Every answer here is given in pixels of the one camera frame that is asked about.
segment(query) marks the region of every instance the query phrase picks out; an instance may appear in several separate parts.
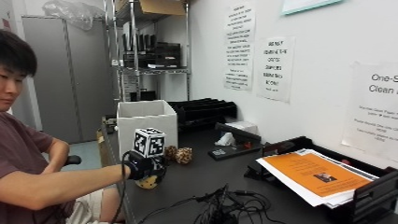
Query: black table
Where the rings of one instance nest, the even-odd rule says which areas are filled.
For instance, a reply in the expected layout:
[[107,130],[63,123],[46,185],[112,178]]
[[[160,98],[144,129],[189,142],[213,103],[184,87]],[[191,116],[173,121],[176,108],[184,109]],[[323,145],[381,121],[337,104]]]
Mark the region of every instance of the black table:
[[[161,184],[154,189],[142,189],[132,180],[127,181],[124,196],[124,211],[127,223],[139,223],[156,209],[168,207],[173,203],[193,196],[223,188],[227,184],[229,190],[251,190],[268,197],[272,208],[268,216],[291,224],[336,223],[328,217],[329,208],[312,207],[304,199],[287,187],[275,186],[264,181],[244,177],[249,162],[256,158],[251,153],[225,161],[215,161],[208,156],[215,142],[220,138],[216,130],[180,133],[179,147],[193,149],[193,160],[187,165],[176,162],[168,167]],[[111,162],[120,163],[118,133],[107,134],[104,140],[111,155]],[[195,223],[199,214],[204,211],[204,203],[192,201],[177,207],[169,208],[150,217],[144,223]],[[261,223],[259,216],[253,215],[255,223]],[[248,216],[240,217],[239,223],[253,223]],[[397,224],[398,215],[385,217],[380,224]]]

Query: floor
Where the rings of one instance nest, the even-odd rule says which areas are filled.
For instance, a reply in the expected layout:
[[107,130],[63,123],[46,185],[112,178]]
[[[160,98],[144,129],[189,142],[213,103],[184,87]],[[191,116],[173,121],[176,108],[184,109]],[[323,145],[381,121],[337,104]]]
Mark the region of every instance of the floor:
[[70,155],[78,155],[83,159],[79,165],[68,165],[63,171],[87,170],[102,168],[102,158],[98,141],[71,145]]

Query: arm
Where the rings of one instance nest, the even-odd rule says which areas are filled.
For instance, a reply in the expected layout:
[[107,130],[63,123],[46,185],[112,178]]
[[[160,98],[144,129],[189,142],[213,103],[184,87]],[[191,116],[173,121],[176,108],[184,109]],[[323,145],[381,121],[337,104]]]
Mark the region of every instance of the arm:
[[[126,166],[126,178],[130,173]],[[40,210],[58,203],[66,203],[122,180],[122,165],[47,175],[31,175],[16,171],[0,179],[0,202]]]
[[48,147],[47,154],[50,158],[50,164],[42,174],[51,174],[59,172],[67,161],[67,155],[70,153],[70,145],[67,142],[58,138],[52,139],[52,143]]

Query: paper stack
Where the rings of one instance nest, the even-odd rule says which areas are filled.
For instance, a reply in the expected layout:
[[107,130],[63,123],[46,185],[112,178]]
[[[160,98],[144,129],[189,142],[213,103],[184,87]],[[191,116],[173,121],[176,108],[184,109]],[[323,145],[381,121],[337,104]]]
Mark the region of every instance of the paper stack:
[[378,178],[312,149],[256,161],[312,206],[348,203],[355,190]]

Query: black glove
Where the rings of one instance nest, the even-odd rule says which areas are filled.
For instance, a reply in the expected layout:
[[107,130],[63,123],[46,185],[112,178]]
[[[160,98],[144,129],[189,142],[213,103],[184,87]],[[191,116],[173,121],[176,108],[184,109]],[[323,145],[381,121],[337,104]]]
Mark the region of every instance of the black glove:
[[124,165],[130,167],[131,173],[128,179],[140,180],[151,175],[154,170],[152,160],[131,151],[128,161]]

